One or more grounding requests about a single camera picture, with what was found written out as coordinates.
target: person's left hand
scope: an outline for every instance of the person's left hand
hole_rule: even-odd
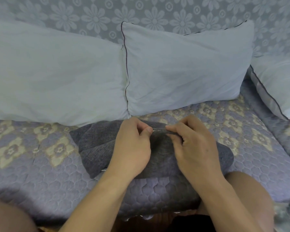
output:
[[[149,162],[151,154],[149,137],[152,131],[149,125],[138,118],[124,120],[117,133],[107,171],[125,178],[130,183]]]

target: person's right hand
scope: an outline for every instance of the person's right hand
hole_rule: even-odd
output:
[[[216,140],[205,125],[195,116],[189,115],[167,130],[182,136],[168,135],[173,142],[178,167],[192,184],[206,184],[211,179],[223,177]]]

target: hand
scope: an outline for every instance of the hand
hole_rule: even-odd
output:
[[[149,162],[151,154],[149,137],[152,131],[149,125],[138,118],[124,120],[116,136],[114,152],[107,171],[112,171],[130,183]]]
[[[191,184],[203,184],[212,177],[223,176],[216,140],[197,117],[189,115],[165,128],[177,132],[184,140],[182,143],[180,137],[168,135],[174,145],[178,167]]]

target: brown floor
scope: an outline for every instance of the brown floor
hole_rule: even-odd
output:
[[[189,210],[182,213],[160,213],[155,214],[150,220],[142,217],[130,218],[127,222],[116,219],[111,232],[163,232],[176,216],[196,214],[196,210]],[[45,232],[57,232],[60,228],[41,228]]]

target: bare arm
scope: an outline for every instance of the bare arm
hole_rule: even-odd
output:
[[[108,169],[59,232],[111,231],[128,185],[149,161],[151,133],[137,118],[122,123]]]
[[[222,175],[215,138],[205,125],[190,115],[166,129],[183,137],[182,143],[169,135],[178,166],[200,195],[217,232],[263,232]]]

